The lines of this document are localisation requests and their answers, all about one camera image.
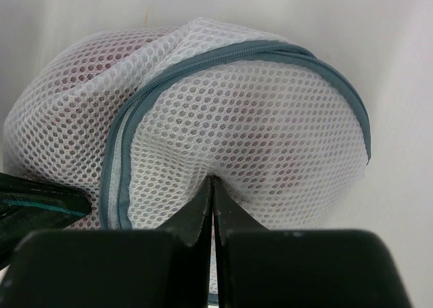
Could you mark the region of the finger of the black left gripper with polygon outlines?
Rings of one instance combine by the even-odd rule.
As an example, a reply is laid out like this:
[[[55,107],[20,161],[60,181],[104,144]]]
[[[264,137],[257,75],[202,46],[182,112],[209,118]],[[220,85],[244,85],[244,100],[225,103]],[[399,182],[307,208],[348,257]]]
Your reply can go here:
[[[91,204],[81,190],[1,174],[1,260],[29,233],[62,229],[89,215]]]

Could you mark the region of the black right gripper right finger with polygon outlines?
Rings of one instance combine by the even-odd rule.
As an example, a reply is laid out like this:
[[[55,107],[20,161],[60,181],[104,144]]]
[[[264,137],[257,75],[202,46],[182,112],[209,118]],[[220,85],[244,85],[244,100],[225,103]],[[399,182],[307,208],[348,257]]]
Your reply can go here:
[[[213,180],[220,307],[410,307],[390,251],[358,229],[269,230]]]

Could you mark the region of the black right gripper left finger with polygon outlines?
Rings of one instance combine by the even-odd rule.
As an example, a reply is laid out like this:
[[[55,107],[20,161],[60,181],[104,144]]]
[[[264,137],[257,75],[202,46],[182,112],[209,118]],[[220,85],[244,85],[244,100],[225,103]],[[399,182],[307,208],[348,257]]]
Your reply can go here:
[[[43,231],[17,247],[2,307],[206,307],[212,182],[156,229]]]

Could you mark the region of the blue-trimmed mesh laundry bag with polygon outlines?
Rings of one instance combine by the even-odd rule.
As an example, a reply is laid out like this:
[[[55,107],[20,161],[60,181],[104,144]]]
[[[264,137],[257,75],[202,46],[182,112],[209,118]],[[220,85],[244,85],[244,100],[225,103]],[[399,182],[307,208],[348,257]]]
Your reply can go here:
[[[90,195],[79,229],[157,227],[207,175],[267,227],[316,225],[371,156],[365,108],[333,68],[208,19],[71,46],[3,132],[6,171]]]

